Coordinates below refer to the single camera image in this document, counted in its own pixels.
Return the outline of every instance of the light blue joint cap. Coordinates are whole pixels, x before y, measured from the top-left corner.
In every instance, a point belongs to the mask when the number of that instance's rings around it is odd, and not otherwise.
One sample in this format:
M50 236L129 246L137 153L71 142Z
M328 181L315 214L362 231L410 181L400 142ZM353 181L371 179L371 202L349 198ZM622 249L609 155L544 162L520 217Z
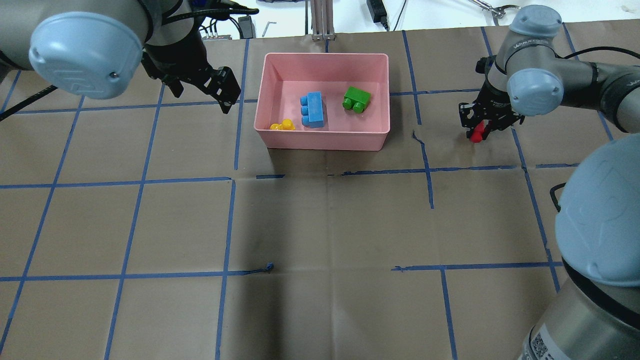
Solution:
M507 82L511 107L525 116L550 113L562 102L564 87L553 73L536 68L522 69Z
M42 21L31 35L29 61L44 79L72 94L110 99L124 92L142 58L142 43L104 15L67 12Z
M562 26L560 14L544 5L523 7L509 25L511 31L536 38L553 38Z
M575 170L560 197L556 239L580 274L640 286L640 134L608 143Z

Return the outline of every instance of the blue tape line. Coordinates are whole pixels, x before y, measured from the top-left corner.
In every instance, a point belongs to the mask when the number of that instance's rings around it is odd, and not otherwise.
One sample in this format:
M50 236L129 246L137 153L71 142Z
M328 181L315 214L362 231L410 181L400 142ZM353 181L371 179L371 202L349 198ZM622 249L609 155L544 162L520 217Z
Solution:
M480 31L482 31L482 38L484 39L484 46L486 46L487 53L489 53L489 56L493 56L493 52L491 51L491 44L489 44L489 38L486 36L484 26L480 27Z
M187 178L176 178L176 179L145 180L145 184L208 183L211 181L229 181L229 180L232 180L232 179L226 176L187 177Z
M234 271L204 271L204 272L155 272L142 274L97 274L97 275L39 275L39 276L7 276L0 277L0 282L25 281L73 281L73 280L119 280L124 279L167 279L176 277L222 277L246 276L261 272L270 272L274 268L273 263L268 263L264 268L255 270L234 270Z
M229 215L227 219L227 247L225 248L225 265L223 267L225 275L222 277L222 287L220 290L220 308L218 309L218 331L216 333L216 360L220 360L220 347L222 346L222 325L225 316L225 300L227 297L227 279L229 271L229 256L231 253L231 232L234 223L234 207L236 204L236 182L231 182L231 197L229 199Z
M424 142L418 139L417 136L415 136L415 131L413 132L411 137L414 138L416 141L418 141L420 143L420 146L422 147L422 160L424 161L424 173L427 175L427 191L429 192L429 205L431 206L431 209L433 209L434 208L433 183L431 182L431 168L429 167L429 159L427 158L427 151L424 147Z
M390 92L389 96L403 96L403 95L413 95L412 91L403 91L403 92Z
M53 184L51 186L51 190L49 190L49 195L47 196L47 202L45 203L44 209L42 210L42 216L40 217L40 222L38 223L38 230L36 231L35 237L33 239L33 244L31 246L31 250L29 251L29 256L27 257L26 264L24 265L24 271L22 272L22 279L20 280L20 284L18 285L18 291L15 294L13 305L9 313L10 320L13 318L15 314L15 310L17 309L17 306L18 306L18 301L20 300L20 296L22 295L22 289L24 287L27 274L29 273L29 268L31 267L31 262L33 261L33 256L35 255L38 242L40 241L40 235L42 233L42 227L44 226L44 220L47 218L47 212L49 211L49 206L51 206L51 199L53 198L53 193L56 189L56 184L58 183L58 179L60 178L60 173L62 172L62 166L64 165L65 159L67 158L67 152L69 150L69 145L71 144L71 138L73 137L74 132L76 130L76 124L78 121L78 117L80 116L80 109L82 108L83 103L84 103L84 96L82 96L80 98L80 101L78 102L76 115L74 117L73 123L71 123L71 129L69 130L69 135L67 136L67 142L65 143L65 148L62 151L62 156L60 157L60 162L58 163L58 169L56 170L56 175L53 178ZM6 336L3 334L2 339L0 339L0 354L2 354L5 341L6 341Z
M571 40L571 35L569 35L569 29L566 27L565 23L562 23L562 27L564 28L564 35L566 36L566 40L569 42L569 48L572 53L575 53L575 47L573 46L573 41Z
M406 31L402 30L402 38L404 41L404 50L406 51L406 60L409 64L409 75L411 75L411 88L415 93L415 75L413 74L413 63L411 61L411 52L409 52L409 41L406 39Z
M120 275L103 274L103 275L42 275L27 276L27 281L69 281L69 280L117 280Z
M361 171L345 171L341 176L353 176L353 175L378 175L378 174L414 174L425 172L423 168L403 168L397 170L361 170Z
M422 125L422 116L420 115L420 104L418 103L418 94L413 95L413 104L415 105L415 117L418 119L418 125Z
M451 358L458 360L458 351L456 350L456 336L453 332L453 319L451 316L451 303L449 302L449 287L447 286L447 275L444 269L440 270L440 280L442 281L442 295L444 297L444 309L447 315L447 328L449 330L449 343L451 344Z
M24 110L18 111L16 115L30 115L30 114L51 114L51 113L73 113L77 109L52 109L52 110Z
M553 278L554 286L556 287L556 292L558 292L560 291L560 283L558 281L556 269L552 266L553 257L551 256L551 251L547 247L547 234L545 232L545 226L542 224L542 216L540 215L540 209L538 207L538 201L536 200L536 194L534 193L533 185L531 184L531 177L529 176L529 171L527 170L527 163L524 160L524 153L522 152L522 146L520 146L518 134L516 133L515 129L511 128L511 134L513 135L513 140L516 143L516 147L518 148L518 155L520 156L520 162L522 162L522 170L524 171L524 177L527 180L529 196L531 198L531 203L533 204L533 211L536 214L536 220L538 221L538 229L540 230L540 236L542 237L542 244L544 245L545 252L547 253L547 261L549 265L549 270L551 271L551 278Z
M446 94L449 92L478 92L478 91L480 91L480 89L427 90L424 92L424 94Z
M121 105L121 106L101 106L98 108L85 108L82 109L85 111L102 111L102 110L129 110L129 109L149 109L155 108L156 104L147 104L147 105Z
M449 264L449 265L413 265L396 266L391 271L433 271L433 270L482 270L482 269L512 269L512 268L546 268L548 266L563 266L562 261L548 261L537 263L494 263L494 264Z
M2 338L0 340L0 354L2 354L2 349L4 348L6 337L7 335L9 335L9 328L11 327L12 321L13 321L13 317L6 319L6 325L4 326L4 331L2 332Z
M140 181L105 181L103 183L65 183L56 184L57 188L91 188L94 186L140 185Z
M142 169L142 177L140 179L140 188L138 189L138 197L136 199L136 207L133 211L133 219L131 220L131 228L129 229L129 237L127 239L127 247L124 253L124 260L122 261L122 269L120 271L120 281L118 282L118 292L116 293L116 300L113 306L113 314L111 315L111 325L109 326L109 336L107 338L107 346L104 351L104 360L108 360L111 355L111 344L113 342L113 333L116 327L116 320L118 318L118 310L120 309L120 299L122 298L122 288L124 286L124 275L127 273L127 265L129 264L129 255L131 254L131 244L133 242L133 235L136 230L136 223L138 221L138 213L140 212L140 203L142 202L142 193L145 189L145 180L147 178L147 170L149 169L149 160L151 159L151 149L154 145L154 137L156 136L156 128L158 123L158 117L160 116L160 108L162 105L162 98L164 95L164 85L160 88L160 95L158 96L158 102L156 104L156 113L154 115L154 123L151 127L151 135L149 136L149 143L147 145L147 155L145 156L145 166Z
M246 84L246 66L247 66L247 61L249 59L249 39L246 39L245 43L244 43L244 60L243 60L243 65L242 65L242 82L241 82L241 89L242 92L240 93L240 101L239 101L239 106L238 106L238 126L237 126L237 130L236 130L236 153L234 155L234 170L238 169L238 158L240 157L240 134L242 133L242 113L243 113L243 108L244 108L244 94L246 93L246 89L244 88L245 84Z
M218 105L217 101L191 101L191 102L176 102L174 104L162 104L163 108L172 108L175 106L192 106L192 105Z
M598 111L598 116L600 117L600 122L604 127L604 131L607 133L607 137L609 141L613 141L613 135L611 134L611 130L609 129L609 124L607 123L607 119L604 117L604 114Z
M415 73L413 72L413 62L411 60L411 51L409 51L409 41L406 38L405 30L402 30L402 38L404 41L404 50L406 51L406 61L407 61L407 64L409 65L409 75L411 75L411 89L413 91L413 104L415 105L415 116L416 116L416 119L418 120L418 125L422 125L422 117L420 115L420 104L418 103L418 95L416 94L417 88L415 84Z
M273 175L256 175L255 178L260 179L281 179L285 174L273 174Z
M563 167L577 167L580 163L574 164L538 164L536 168L563 168Z
M33 189L50 187L52 187L52 184L0 185L0 189Z
M4 99L4 103L2 104L2 109L0 110L0 112L4 112L6 110L6 107L9 105L9 99L11 99L11 95L13 94L13 91L15 90L15 85L18 83L18 79L20 78L20 74L22 74L22 71L18 70L18 73L16 73L15 78L13 79L13 83L11 83L11 87L9 88L9 92L6 93L6 98Z
M516 165L495 165L495 166L485 166L485 167L436 167L432 168L431 172L438 171L460 171L460 170L473 170L473 171L482 171L482 170L512 170L516 168Z

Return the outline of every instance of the grid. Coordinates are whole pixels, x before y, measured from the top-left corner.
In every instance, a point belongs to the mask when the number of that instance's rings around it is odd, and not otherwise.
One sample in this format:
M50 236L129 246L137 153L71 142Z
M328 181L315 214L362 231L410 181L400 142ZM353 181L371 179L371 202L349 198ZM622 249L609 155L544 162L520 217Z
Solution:
M493 54L492 48L490 46L489 39L487 37L486 31L484 28L481 28L481 32L483 35L483 40L486 45L486 50L489 55ZM572 50L573 43L571 40L571 36L569 34L568 28L564 27L564 34L566 39L569 41L569 44ZM478 88L464 88L464 89L452 89L452 90L418 90L417 82L415 79L414 73L414 65L412 62L412 52L410 49L407 32L402 31L402 37L404 42L404 50L406 51L406 61L409 69L410 77L411 77L411 86L412 91L410 92L392 92L390 95L392 97L412 97L415 105L415 116L417 118L417 125L422 125L422 118L420 104L419 104L419 95L429 95L429 94L446 94L452 92L466 92L471 93L470 96L474 96L474 93L479 91ZM246 86L246 76L247 76L247 63L249 57L250 50L250 41L245 40L244 44L244 58L243 58L243 75L241 79L241 88L245 89ZM324 50L325 52L330 51L330 43L329 41L325 42ZM20 78L20 73L18 73L13 80L10 91L3 103L3 111L7 107L10 97L18 83ZM109 329L109 338L107 342L107 347L104 351L104 359L107 360L110 357L111 353L111 344L113 341L113 335L115 328L117 326L118 319L118 310L120 307L120 299L122 296L122 290L125 280L128 279L153 279L153 278L176 278L176 277L219 277L221 278L221 295L220 295L220 308L218 310L218 329L217 336L215 340L215 358L216 360L221 358L221 342L222 342L222 334L223 334L223 319L225 313L225 303L226 303L226 291L227 291L227 281L229 277L234 276L244 276L255 274L258 272L269 272L274 268L274 264L266 263L264 268L255 269L255 270L243 270L243 271L233 271L229 270L229 258L230 258L230 248L231 248L231 240L232 240L232 230L234 224L234 206L236 201L236 179L234 176L230 177L190 177L190 178L171 178L171 179L147 179L147 170L150 163L150 158L152 154L152 148L154 146L154 138L156 135L156 128L158 123L159 114L163 108L167 107L175 107L175 106L194 106L194 105L213 105L217 104L215 101L205 101L205 102L183 102L177 104L163 104L163 95L164 95L164 87L161 88L160 94L156 104L141 104L134 106L107 106L101 108L84 108L84 97L82 97L79 101L77 108L75 109L62 109L62 110L31 110L31 111L21 111L21 114L36 114L36 113L59 113L59 112L69 112L75 113L73 123L70 128L70 132L67 137L67 141L60 157L60 162L58 164L56 174L54 176L52 183L42 183L42 184L0 184L0 191L4 189L26 189L26 188L45 188L49 189L49 194L42 211L42 216L40 217L40 221L38 223L38 229L35 235L35 239L33 241L33 245L29 252L28 259L26 261L26 266L24 267L24 271L22 276L14 276L14 277L0 277L0 282L16 282L18 283L18 289L15 294L15 299L13 301L13 306L11 308L10 314L6 321L6 325L4 327L3 335L0 340L0 354L3 351L4 344L7 340L7 337L11 333L12 320L13 315L16 312L16 308L20 304L20 296L22 294L22 289L26 282L30 281L67 281L67 280L117 280L118 281L118 290L116 294L115 303L113 306L113 315L111 317L111 326ZM246 99L245 91L242 92L239 98L238 104L238 116L237 116L237 129L236 129L236 144L235 144L235 154L234 154L234 170L238 170L239 168L239 155L241 152L241 131L243 128L243 110L245 104L255 103L256 99ZM67 152L69 150L70 144L72 143L72 139L74 136L74 131L76 129L76 124L81 112L84 111L102 111L102 110L117 110L117 109L137 109L137 108L153 108L155 109L154 121L151 129L151 134L148 139L148 147L145 156L144 167L142 171L142 175L139 181L112 181L112 182L96 182L96 183L58 183L61 171L63 169L63 165L65 163L65 158L67 157ZM612 140L613 136L611 134L611 130L609 129L606 121L604 120L602 114L599 114L602 119L603 130L605 131L608 139ZM434 200L434 188L433 188L433 180L431 175L436 172L459 172L459 171L480 171L480 172L492 172L492 171L500 171L500 170L514 170L521 169L523 175L523 181L526 183L527 189L529 191L529 196L531 200L531 206L534 211L538 230L540 233L540 240L543 248L545 249L546 261L541 262L515 262L515 263L481 263L481 264L424 264L424 265L410 265L410 266L395 266L390 269L392 272L439 272L441 285L442 285L442 293L444 296L444 313L447 321L447 330L450 340L451 346L451 357L454 360L458 359L458 351L456 350L456 327L455 323L452 319L452 309L449 298L449 287L447 285L447 272L450 270L477 270L477 269L500 269L500 268L548 268L554 287L556 291L559 291L560 282L558 276L556 274L556 268L562 267L562 263L559 259L554 259L549 247L547 246L547 235L545 232L545 227L543 225L542 217L540 214L540 209L538 206L538 199L534 193L534 188L532 185L531 177L529 175L529 167L527 166L527 162L525 160L525 154L522 149L522 145L518 138L518 131L515 128L511 129L511 135L513 137L513 143L518 151L518 156L520 159L520 163L516 164L505 164L505 165L492 165L492 166L471 166L471 167L432 167L429 164L429 154L426 147L425 140L421 139L419 135L414 131L412 134L412 138L419 143L422 160L424 162L424 167L421 168L395 168L395 169L386 169L386 170L363 170L363 169L353 169L352 171L345 171L341 174L327 174L327 176L380 176L385 174L424 174L426 178L426 184L428 189L428 199L429 199L429 207L431 209L437 208L437 203ZM540 163L535 164L535 168L572 168L576 167L578 163ZM259 174L256 175L256 179L282 179L288 174ZM138 213L140 210L141 203L143 201L143 192L145 189L145 185L148 184L164 184L164 183L198 183L198 182L226 182L230 184L230 198L228 202L228 220L227 220L227 229L226 229L226 245L225 245L225 253L224 253L224 265L222 271L213 271L213 272L175 272L175 273L148 273L148 274L128 274L127 273L127 265L129 262L129 254L131 252L132 241L134 238L134 234L136 231L136 222L138 219ZM83 187L96 187L96 186L138 186L138 195L136 198L136 203L134 207L133 218L131 221L131 227L129 231L129 237L127 240L125 256L122 261L122 270L119 274L96 274L96 275L29 275L29 268L31 266L31 262L33 260L34 253L38 246L38 241L40 234L42 232L43 225L45 223L45 219L47 217L47 212L51 205L51 201L56 189L59 188L83 188Z

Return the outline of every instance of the barcode label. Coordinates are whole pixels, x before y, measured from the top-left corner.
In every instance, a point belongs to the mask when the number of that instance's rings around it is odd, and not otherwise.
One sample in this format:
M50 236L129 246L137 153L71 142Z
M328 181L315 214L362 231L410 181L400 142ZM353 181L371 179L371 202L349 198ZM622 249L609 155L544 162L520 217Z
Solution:
M545 345L544 340L542 340L542 336L540 334L538 334L531 342L531 348L533 349L533 352L536 353L536 357L538 359L555 360L553 357L551 359L545 358L545 355L549 353L549 349L547 349L547 346Z
M546 324L540 327L540 331L531 340L531 350L537 360L571 360L551 338Z

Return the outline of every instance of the cable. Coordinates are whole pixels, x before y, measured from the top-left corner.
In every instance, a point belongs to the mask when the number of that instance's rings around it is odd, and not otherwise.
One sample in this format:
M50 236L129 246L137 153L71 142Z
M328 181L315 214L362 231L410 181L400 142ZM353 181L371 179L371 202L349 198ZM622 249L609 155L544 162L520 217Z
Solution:
M24 99L23 101L19 102L18 104L12 106L11 108L7 109L5 112L0 113L0 121L8 118L9 116L17 113L18 111L26 108L27 106L33 104L34 102L42 99L43 97L51 94L55 89L57 89L58 87L55 85L51 85L47 88L44 88L43 90L29 96L28 98Z
M236 29L238 29L238 33L240 34L240 38L244 38L244 34L242 32L242 29L240 28L240 24L238 23L238 21L235 20L234 18L232 18L231 16L229 17L229 20L231 20L231 22L233 22L234 25L236 26Z
M402 3L402 8L400 9L400 14L398 14L398 19L396 20L396 25L394 26L394 31L398 28L398 22L400 22L400 18L402 17L402 12L404 11L404 7L406 6L406 0Z
M576 57L578 55L584 54L584 53L590 53L592 51L599 51L599 50L607 50L607 51L616 51L618 53L623 53L623 54L627 54L627 55L631 55L637 59L640 59L640 54L633 52L631 50L627 50L627 49L623 49L621 47L616 47L616 46L596 46L596 47L590 47L588 49L584 49L584 50L580 50L580 51L576 51L573 54L569 54L565 57L563 57L563 59L570 59L573 57Z
M210 33L212 33L212 34L213 34L213 26L215 26L217 23L218 23L218 20L217 20L217 19L213 19L213 18L211 18L211 19L209 20L209 32L210 32Z
M305 0L305 35L309 34L309 0Z
M191 17L199 17L199 16L211 16L215 15L255 15L259 13L258 9L209 9L209 10L199 10L197 12L190 13L182 13L180 15L165 17L162 20L162 25L171 24L172 22L188 19Z
M198 30L203 29L204 32L207 34L207 37L209 37L209 30L207 30L206 26L200 25L200 27L198 28Z
M554 206L556 207L556 210L558 210L558 212L560 212L560 205L558 204L558 198L556 197L556 191L564 188L565 185L566 185L566 183L558 184L558 185L555 185L554 187L552 187L551 190L549 190L549 195L551 195L551 201L554 203Z

